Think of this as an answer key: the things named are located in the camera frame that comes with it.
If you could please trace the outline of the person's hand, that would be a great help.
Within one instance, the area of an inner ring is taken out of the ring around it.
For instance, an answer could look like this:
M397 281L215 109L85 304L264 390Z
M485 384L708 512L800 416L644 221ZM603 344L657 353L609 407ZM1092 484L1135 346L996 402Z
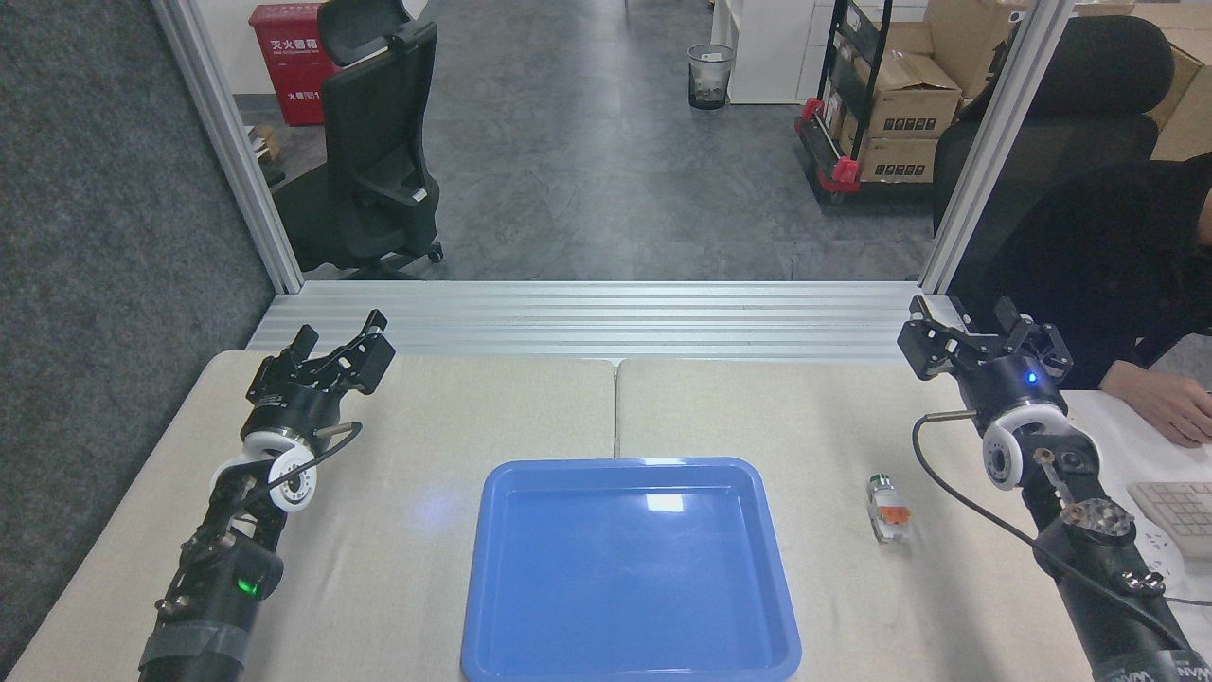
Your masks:
M1170 443L1196 448L1211 443L1211 397L1185 376L1116 361L1099 389L1128 405Z

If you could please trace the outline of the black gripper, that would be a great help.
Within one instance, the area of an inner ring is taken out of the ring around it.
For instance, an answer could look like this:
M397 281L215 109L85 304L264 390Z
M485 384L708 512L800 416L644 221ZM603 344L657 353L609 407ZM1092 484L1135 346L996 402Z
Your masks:
M1054 323L1036 322L1008 296L1000 297L994 305L1004 329L997 346L1012 355L988 361L991 336L974 327L955 297L913 296L909 313L898 333L901 353L922 382L960 376L961 399L974 411L974 426L989 426L1023 405L1053 405L1067 415L1067 402L1052 379L1064 379L1074 361Z
M360 336L321 359L311 359L319 333L302 325L287 346L287 357L261 359L246 399L255 406L246 432L295 432L310 446L330 445L315 435L339 419L337 392L373 394L391 363L395 349L385 340L388 319L372 310Z

